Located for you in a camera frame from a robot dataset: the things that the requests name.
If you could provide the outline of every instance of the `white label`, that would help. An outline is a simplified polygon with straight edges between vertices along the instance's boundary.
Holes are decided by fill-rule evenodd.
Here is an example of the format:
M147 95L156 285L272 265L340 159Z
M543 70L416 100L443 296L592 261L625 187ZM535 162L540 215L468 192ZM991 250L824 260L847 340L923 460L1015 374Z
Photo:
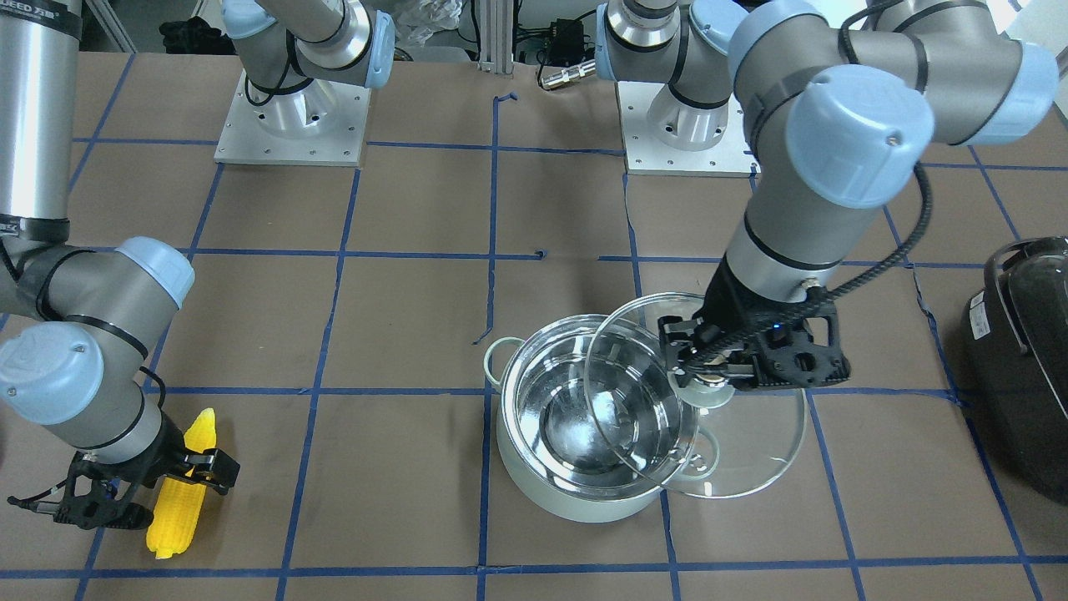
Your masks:
M987 321L987 304L981 302L981 300L979 300L977 305L973 303L971 311L968 312L968 319L972 322L972 337L974 339L978 341L990 334L990 322Z

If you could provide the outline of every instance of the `plastic bag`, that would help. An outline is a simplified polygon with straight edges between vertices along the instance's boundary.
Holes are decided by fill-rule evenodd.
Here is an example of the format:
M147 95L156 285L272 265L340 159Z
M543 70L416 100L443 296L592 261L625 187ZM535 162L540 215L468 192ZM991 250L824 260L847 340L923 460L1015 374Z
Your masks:
M391 11L397 23L397 43L423 46L439 31L460 25L464 0L402 0Z

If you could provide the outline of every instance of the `yellow corn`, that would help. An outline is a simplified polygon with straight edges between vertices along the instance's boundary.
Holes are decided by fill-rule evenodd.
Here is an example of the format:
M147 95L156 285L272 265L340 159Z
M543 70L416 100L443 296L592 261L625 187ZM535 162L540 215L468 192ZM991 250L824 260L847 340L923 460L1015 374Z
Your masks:
M203 453L214 448L215 410L201 412L193 425L186 430L186 447ZM189 549L204 503L203 485L187 485L173 478L164 478L156 501L155 519L145 534L148 551L156 553L156 559L168 559Z

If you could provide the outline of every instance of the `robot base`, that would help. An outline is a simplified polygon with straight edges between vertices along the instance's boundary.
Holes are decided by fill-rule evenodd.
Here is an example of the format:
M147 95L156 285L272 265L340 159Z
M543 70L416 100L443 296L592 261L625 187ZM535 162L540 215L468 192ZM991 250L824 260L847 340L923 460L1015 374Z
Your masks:
M215 149L216 162L359 167L371 90L331 83L337 97L329 128L314 136L283 138L268 131L245 99L245 73L237 81L226 123ZM326 118L321 125L328 125Z
M756 159L749 154L742 133L741 106L731 96L731 120L718 144L706 151L682 151L669 146L654 135L647 118L653 99L663 83L619 81L619 114L623 141L627 148L627 171L639 175L697 175L748 177Z

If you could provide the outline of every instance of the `pot handle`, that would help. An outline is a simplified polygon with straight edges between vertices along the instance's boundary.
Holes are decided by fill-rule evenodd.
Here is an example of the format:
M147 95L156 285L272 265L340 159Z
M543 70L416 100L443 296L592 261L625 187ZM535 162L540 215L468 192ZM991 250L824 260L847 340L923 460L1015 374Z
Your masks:
M486 374L486 379L489 380L489 383L492 384L494 389L501 388L501 381L493 378L493 374L489 370L489 360L490 358L492 358L493 351L496 351L497 348L500 347L501 345L515 345L518 348L522 346L523 343L527 342L523 341L522 338L505 336L504 338L501 338L500 341L493 343L492 345L489 346L488 349L486 349L486 354L483 355L482 358L482 371Z

